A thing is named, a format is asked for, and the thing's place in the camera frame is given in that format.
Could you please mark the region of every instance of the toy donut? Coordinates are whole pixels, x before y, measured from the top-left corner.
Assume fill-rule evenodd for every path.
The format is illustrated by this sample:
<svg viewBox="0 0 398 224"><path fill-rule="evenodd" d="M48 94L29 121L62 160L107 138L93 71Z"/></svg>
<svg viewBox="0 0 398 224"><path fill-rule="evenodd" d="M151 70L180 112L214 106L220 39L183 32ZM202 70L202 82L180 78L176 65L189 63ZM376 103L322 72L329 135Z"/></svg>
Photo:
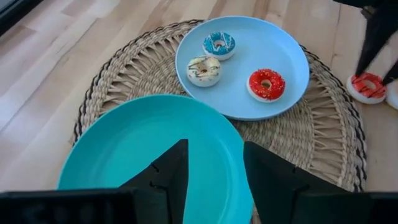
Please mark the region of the toy donut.
<svg viewBox="0 0 398 224"><path fill-rule="evenodd" d="M235 40L224 32L213 32L203 42L206 55L227 60L235 53Z"/></svg>
<svg viewBox="0 0 398 224"><path fill-rule="evenodd" d="M386 87L381 82L382 78L372 73L365 72L360 76L352 75L347 80L347 90L359 102L380 103L386 98Z"/></svg>
<svg viewBox="0 0 398 224"><path fill-rule="evenodd" d="M285 80L271 69L254 72L246 82L250 95L263 103L278 100L285 91Z"/></svg>
<svg viewBox="0 0 398 224"><path fill-rule="evenodd" d="M398 110L398 82L394 81L387 86L387 103Z"/></svg>
<svg viewBox="0 0 398 224"><path fill-rule="evenodd" d="M196 57L188 63L187 77L196 86L209 87L220 80L220 69L220 62L214 57Z"/></svg>

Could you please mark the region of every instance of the blue frosted donut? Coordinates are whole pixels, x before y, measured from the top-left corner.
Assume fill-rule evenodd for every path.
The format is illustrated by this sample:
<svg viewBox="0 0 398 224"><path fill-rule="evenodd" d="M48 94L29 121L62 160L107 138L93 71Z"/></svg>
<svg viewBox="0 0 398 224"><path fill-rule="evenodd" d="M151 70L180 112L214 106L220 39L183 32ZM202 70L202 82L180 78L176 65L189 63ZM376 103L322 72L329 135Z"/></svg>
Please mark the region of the blue frosted donut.
<svg viewBox="0 0 398 224"><path fill-rule="evenodd" d="M218 60L229 59L235 50L235 40L225 32L213 32L203 42L203 50Z"/></svg>

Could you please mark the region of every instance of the woven placemat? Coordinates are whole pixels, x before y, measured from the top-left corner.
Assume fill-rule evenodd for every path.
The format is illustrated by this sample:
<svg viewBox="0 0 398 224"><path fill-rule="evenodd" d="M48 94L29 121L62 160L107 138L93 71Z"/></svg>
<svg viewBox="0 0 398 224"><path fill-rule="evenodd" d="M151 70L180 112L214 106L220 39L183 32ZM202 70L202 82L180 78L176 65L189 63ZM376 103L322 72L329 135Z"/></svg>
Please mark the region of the woven placemat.
<svg viewBox="0 0 398 224"><path fill-rule="evenodd" d="M159 27L119 49L101 67L85 94L75 140L107 110L127 100L154 93L186 95L175 73L175 51L183 35L202 22ZM339 79L316 55L303 50L310 64L310 84L304 97L276 118L231 122L244 140L258 143L332 184L363 191L366 145L359 113Z"/></svg>

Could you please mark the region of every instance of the plate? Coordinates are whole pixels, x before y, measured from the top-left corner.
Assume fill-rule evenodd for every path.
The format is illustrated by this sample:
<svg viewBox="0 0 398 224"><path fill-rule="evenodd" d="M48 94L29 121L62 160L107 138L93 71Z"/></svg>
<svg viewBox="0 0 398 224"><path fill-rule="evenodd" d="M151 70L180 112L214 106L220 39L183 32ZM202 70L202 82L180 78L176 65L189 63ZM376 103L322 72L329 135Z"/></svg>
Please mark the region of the plate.
<svg viewBox="0 0 398 224"><path fill-rule="evenodd" d="M249 223L243 140L216 110L184 96L138 98L100 117L73 147L58 189L119 187L185 138L184 223Z"/></svg>
<svg viewBox="0 0 398 224"><path fill-rule="evenodd" d="M187 65L204 55L202 43L212 32L226 32L235 39L235 53L221 61L221 80L201 88L187 78ZM192 97L238 120L271 118L291 108L303 96L309 67L299 44L279 27L261 19L227 16L209 20L192 29L181 41L175 56L178 79ZM246 88L250 75L260 68L279 72L286 81L284 94L273 103L255 100Z"/></svg>

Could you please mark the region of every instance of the plate rim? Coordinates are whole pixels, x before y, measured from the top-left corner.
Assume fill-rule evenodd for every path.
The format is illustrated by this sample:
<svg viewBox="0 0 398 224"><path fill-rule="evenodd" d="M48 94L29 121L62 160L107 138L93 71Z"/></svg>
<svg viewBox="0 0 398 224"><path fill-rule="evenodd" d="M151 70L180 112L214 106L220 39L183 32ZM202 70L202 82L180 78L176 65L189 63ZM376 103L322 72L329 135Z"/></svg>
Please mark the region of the plate rim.
<svg viewBox="0 0 398 224"><path fill-rule="evenodd" d="M307 63L306 63L307 66L305 66L305 70L306 70L306 71L305 71L305 74L308 75L308 78L303 77L303 78L306 78L306 79L305 79L305 88L304 88L304 91L300 94L300 97L298 98L298 100L297 100L295 103L293 103L292 105L286 107L284 110L281 110L280 112L278 112L278 113L276 113L276 114L273 114L273 115L270 115L270 116L261 116L261 117L258 117L258 118L240 118L240 117L231 116L230 114L223 114L223 113L221 113L221 112L219 112L219 111L218 111L218 112L221 113L222 115L226 116L227 118L236 119L236 120L238 120L238 121L261 121L261 120L273 118L273 117L278 116L278 115L280 115L280 114L286 112L287 110L291 109L294 105L296 105L296 104L303 98L303 96L304 96L304 94L305 94L305 90L308 88L308 84L309 84L309 82L310 82L310 65L309 65L309 63L308 63L307 57L305 56L305 53L304 53L303 49L301 48L300 44L299 44L289 33L287 33L285 30L283 30L283 29L280 28L279 26L277 26L277 25L275 25L275 24L273 24L273 23L271 23L271 22L269 22L269 21L266 21L266 20L264 20L264 19L259 19L259 18L256 18L256 17L251 17L251 16L221 16L221 17L216 17L216 18L209 19L209 20L204 20L204 22L202 22L201 24L199 24L199 25L197 25L196 27L192 28L189 32L187 32L187 34L184 35L183 39L181 40L181 42L179 43L179 45L178 45L178 47L177 47L177 51L175 52L175 60L174 60L175 73L176 73L176 75L177 75L178 81L180 82L182 88L183 88L183 89L185 90L185 92L186 92L188 95L190 95L192 98L194 98L194 99L196 99L196 100L198 100L198 101L201 102L201 100L198 99L198 98L196 98L195 96L193 96L193 95L191 94L191 92L189 91L189 89L183 84L183 82L182 82L182 80L181 80L181 76L180 76L180 74L179 74L179 72L178 72L178 69L177 69L177 62L178 62L178 55L179 55L179 52L180 52L180 47L182 46L182 44L183 44L184 40L186 39L186 37L187 37L191 32L193 32L195 29L198 29L199 27L205 25L205 24L208 23L208 22L213 22L213 21L222 20L222 19L230 19L230 18L252 19L252 20L259 21L259 22L263 22L263 23L266 23L266 24L268 24L268 25L270 25L270 26L275 27L276 29L280 30L280 31L283 32L285 35L287 35L288 37L290 37L290 38L293 40L294 44L296 44L296 45L301 49L300 53L302 54L302 56L303 56L303 57L305 58L305 60L307 61Z"/></svg>
<svg viewBox="0 0 398 224"><path fill-rule="evenodd" d="M237 135L237 137L240 138L241 143L242 143L242 151L243 151L243 143L244 143L244 140L243 140L243 138L241 137L241 135L239 134L238 130L232 125L232 123L231 123L228 119L226 119L226 118L225 118L221 113L219 113L216 109L214 109L214 108L208 106L207 104L201 102L200 100L197 100L196 98L192 98L192 97L189 97L189 96L175 95L175 94L171 94L171 93L170 93L170 94L164 93L164 94L145 95L145 96L141 96L141 97L134 98L134 99L129 100L129 101L125 101L125 102L121 103L120 105L117 105L117 106L115 106L114 108L111 108L110 110L108 110L107 112L105 112L105 114L103 114L103 115L100 116L98 119L96 119L96 120L93 122L93 124L91 124L91 125L87 128L87 130L80 136L80 138L77 140L77 142L74 143L74 145L72 146L70 152L68 153L68 156L65 158L65 161L63 162L62 168L61 168L60 173L59 173L59 175L58 175L58 180L57 180L57 184L56 184L56 186L55 186L55 189L56 189L56 190L60 190L60 184L61 184L61 182L62 182L63 173L64 173L65 169L67 168L67 166L69 166L69 165L68 165L68 161L70 160L70 157L71 157L72 153L76 150L76 146L77 146L77 145L79 144L79 142L85 137L86 133L87 133L88 131L90 131L90 129L92 129L92 128L95 126L96 123L101 122L101 120L104 119L104 117L106 117L108 114L112 113L112 111L119 110L120 107L123 107L123 106L125 106L125 105L127 105L127 104L129 104L129 103L134 103L135 101L139 101L139 100L145 100L145 99L147 99L147 98L157 98L157 97L184 98L184 99L186 99L186 100L194 101L195 103L198 103L199 105L208 108L209 110L211 110L212 112L214 112L214 115L217 116L218 119L222 119L222 120L225 122L225 125L230 126L230 127L231 127L231 130L233 130L233 131L235 132L235 134ZM243 181L246 181L246 182L247 182L247 179L246 179L246 178L247 178L247 177L246 177L246 170L244 169L244 172L243 172L241 175L239 175L239 176L242 176L242 177L238 179L238 180L239 180L239 181L238 181L239 184L237 185L236 188L239 189L239 190L242 190L242 188L245 187L245 186L242 185L242 179L243 179ZM249 186L248 186L248 183L246 183L246 186L247 186L248 192L243 192L242 194L238 195L237 199L242 199L242 198L243 198L244 202L250 204L251 206L250 206L250 208L246 208L247 211L245 211L245 209L242 209L242 208L239 208L239 207L234 208L234 210L239 209L239 211L241 211L241 212L243 212L243 213L245 213L245 214L247 213L247 215L248 215L248 221L249 221L249 220L251 219L251 217L252 217L252 208L253 208L253 205L254 205L254 200L253 200L253 198L252 198L251 190L250 190L250 188L249 188ZM234 219L236 219L238 213L237 213L237 212L236 212L236 213L231 213L231 212L226 213L226 212L225 212L225 208L223 209L223 212L221 213L220 218L224 218L224 219L232 220L232 221L233 221Z"/></svg>

